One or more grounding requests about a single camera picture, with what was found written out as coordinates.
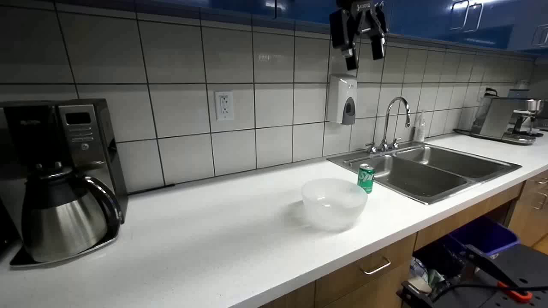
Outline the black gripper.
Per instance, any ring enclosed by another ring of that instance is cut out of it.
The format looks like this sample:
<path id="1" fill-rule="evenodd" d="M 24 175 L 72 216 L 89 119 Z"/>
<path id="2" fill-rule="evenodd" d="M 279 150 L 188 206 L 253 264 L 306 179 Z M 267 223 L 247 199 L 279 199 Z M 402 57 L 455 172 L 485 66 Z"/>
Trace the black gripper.
<path id="1" fill-rule="evenodd" d="M 385 54 L 385 13 L 384 13 L 384 0 L 336 0 L 339 9 L 329 15 L 330 21 L 330 40 L 332 45 L 337 47 L 346 61 L 348 69 L 358 68 L 358 54 L 356 54 L 356 20 L 361 11 L 366 11 L 370 21 L 370 40 L 372 40 L 372 56 L 375 59 L 382 59 Z"/>

